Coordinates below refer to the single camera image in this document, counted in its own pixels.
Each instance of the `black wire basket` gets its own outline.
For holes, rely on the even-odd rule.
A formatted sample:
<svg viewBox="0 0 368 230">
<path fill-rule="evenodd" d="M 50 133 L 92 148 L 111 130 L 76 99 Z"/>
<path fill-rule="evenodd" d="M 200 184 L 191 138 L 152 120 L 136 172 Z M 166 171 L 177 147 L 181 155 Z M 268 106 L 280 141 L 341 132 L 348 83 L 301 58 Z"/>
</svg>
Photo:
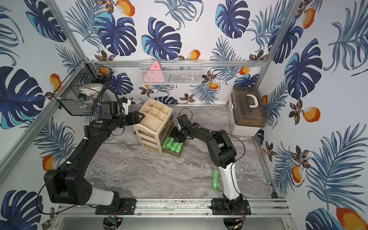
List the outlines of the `black wire basket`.
<svg viewBox="0 0 368 230">
<path fill-rule="evenodd" d="M 92 116 L 96 110 L 99 110 L 98 102 L 102 97 L 101 91 L 111 82 L 113 71 L 100 64 L 86 64 L 83 61 L 85 63 L 83 65 L 81 62 L 78 66 L 83 68 L 79 70 L 79 73 L 63 94 L 56 99 L 72 116 Z"/>
</svg>

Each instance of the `gray marble surface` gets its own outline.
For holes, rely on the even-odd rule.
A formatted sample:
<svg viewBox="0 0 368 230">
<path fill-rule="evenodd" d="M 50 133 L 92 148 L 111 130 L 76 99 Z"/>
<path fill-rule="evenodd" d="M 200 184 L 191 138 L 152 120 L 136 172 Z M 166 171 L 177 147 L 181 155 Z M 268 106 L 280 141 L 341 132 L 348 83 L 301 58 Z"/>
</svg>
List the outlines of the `gray marble surface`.
<svg viewBox="0 0 368 230">
<path fill-rule="evenodd" d="M 192 121 L 212 130 L 230 132 L 227 106 L 188 107 Z M 174 107 L 174 118 L 182 107 Z M 190 112 L 183 110 L 190 118 Z M 244 148 L 230 137 L 240 157 Z M 237 181 L 247 198 L 271 198 L 266 178 L 251 137 L 241 137 L 245 155 L 235 164 Z M 223 187 L 211 188 L 212 163 L 207 146 L 198 139 L 187 141 L 180 158 L 151 152 L 143 148 L 132 127 L 124 134 L 111 136 L 97 151 L 85 174 L 95 187 L 122 192 L 126 197 L 139 198 L 214 198 L 222 197 Z"/>
</svg>

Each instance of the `brown translucent lid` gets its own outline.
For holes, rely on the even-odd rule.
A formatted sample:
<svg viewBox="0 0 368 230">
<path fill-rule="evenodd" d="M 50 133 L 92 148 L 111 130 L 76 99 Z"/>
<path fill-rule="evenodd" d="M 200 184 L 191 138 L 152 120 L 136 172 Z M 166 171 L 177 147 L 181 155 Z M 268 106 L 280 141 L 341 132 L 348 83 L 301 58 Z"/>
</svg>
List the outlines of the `brown translucent lid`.
<svg viewBox="0 0 368 230">
<path fill-rule="evenodd" d="M 236 125 L 262 127 L 266 120 L 266 113 L 261 102 L 258 89 L 255 87 L 235 86 L 231 94 L 234 121 Z"/>
</svg>

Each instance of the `wire mesh basket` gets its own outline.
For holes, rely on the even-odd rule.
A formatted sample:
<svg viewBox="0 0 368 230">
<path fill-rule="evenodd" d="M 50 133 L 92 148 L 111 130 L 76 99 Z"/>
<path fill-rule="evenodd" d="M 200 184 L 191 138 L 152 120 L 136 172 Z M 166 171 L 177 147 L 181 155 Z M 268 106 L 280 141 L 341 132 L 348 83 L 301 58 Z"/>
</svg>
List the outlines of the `wire mesh basket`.
<svg viewBox="0 0 368 230">
<path fill-rule="evenodd" d="M 139 70 L 147 85 L 189 85 L 202 82 L 202 60 L 141 60 Z"/>
<path fill-rule="evenodd" d="M 101 90 L 111 82 L 112 74 L 111 69 L 102 65 L 85 64 L 70 86 L 56 99 L 72 116 L 92 116 L 99 110 Z"/>
</svg>

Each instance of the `red wire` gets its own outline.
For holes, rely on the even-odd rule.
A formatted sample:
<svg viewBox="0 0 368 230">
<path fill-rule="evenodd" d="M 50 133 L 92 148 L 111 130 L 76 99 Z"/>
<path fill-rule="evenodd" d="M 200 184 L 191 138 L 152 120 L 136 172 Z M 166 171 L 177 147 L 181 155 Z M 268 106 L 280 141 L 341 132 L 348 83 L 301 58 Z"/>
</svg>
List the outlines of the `red wire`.
<svg viewBox="0 0 368 230">
<path fill-rule="evenodd" d="M 118 212 L 115 212 L 113 214 L 118 215 L 122 211 L 123 208 L 124 208 L 124 206 Z"/>
<path fill-rule="evenodd" d="M 242 218 L 242 220 L 243 220 L 243 222 L 244 222 L 244 219 L 245 219 L 245 212 L 244 212 L 243 208 L 240 208 L 240 209 L 243 211 L 243 218 Z"/>
</svg>

